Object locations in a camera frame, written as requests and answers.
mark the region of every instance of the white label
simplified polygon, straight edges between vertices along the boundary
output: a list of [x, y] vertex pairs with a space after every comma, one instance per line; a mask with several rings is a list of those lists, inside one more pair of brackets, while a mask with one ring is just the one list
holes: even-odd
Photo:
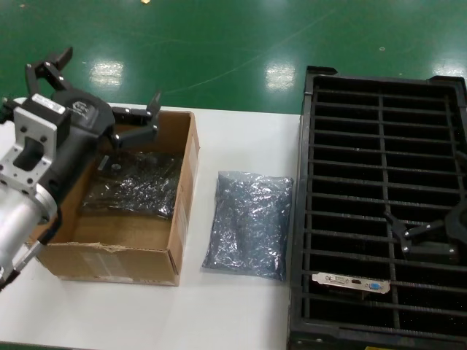
[[188, 156], [188, 162], [191, 168], [191, 177], [193, 177], [193, 191], [194, 191], [195, 182], [196, 182], [196, 172], [198, 170], [198, 155], [196, 154], [196, 144], [195, 144], [194, 137], [191, 137], [190, 155]]
[[187, 213], [185, 211], [185, 207], [183, 206], [183, 201], [181, 201], [179, 205], [178, 215], [177, 215], [177, 227], [178, 227], [178, 234], [180, 236], [180, 240], [182, 241], [182, 246], [185, 246], [185, 242], [187, 240], [187, 231], [188, 231], [187, 221], [188, 221]]
[[39, 95], [38, 93], [32, 96], [32, 101], [54, 111], [55, 113], [63, 114], [66, 111], [65, 107], [61, 106], [60, 104], [57, 104], [52, 100], [49, 100], [47, 97]]

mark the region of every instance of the black clamp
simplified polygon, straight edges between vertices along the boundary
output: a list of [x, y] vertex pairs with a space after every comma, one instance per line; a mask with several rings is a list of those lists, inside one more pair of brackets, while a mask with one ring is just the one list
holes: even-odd
[[408, 260], [458, 264], [467, 249], [467, 201], [461, 201], [444, 220], [407, 229], [402, 221], [385, 212], [386, 220]]

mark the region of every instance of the open cardboard box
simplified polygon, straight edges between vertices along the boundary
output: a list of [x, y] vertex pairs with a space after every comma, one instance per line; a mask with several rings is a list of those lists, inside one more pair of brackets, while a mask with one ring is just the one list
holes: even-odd
[[[81, 214], [93, 164], [63, 202], [63, 225], [38, 256], [54, 275], [82, 281], [179, 284], [198, 165], [194, 114], [161, 112], [157, 139], [135, 151], [184, 155], [172, 221], [112, 212]], [[38, 226], [30, 243], [45, 228]]]

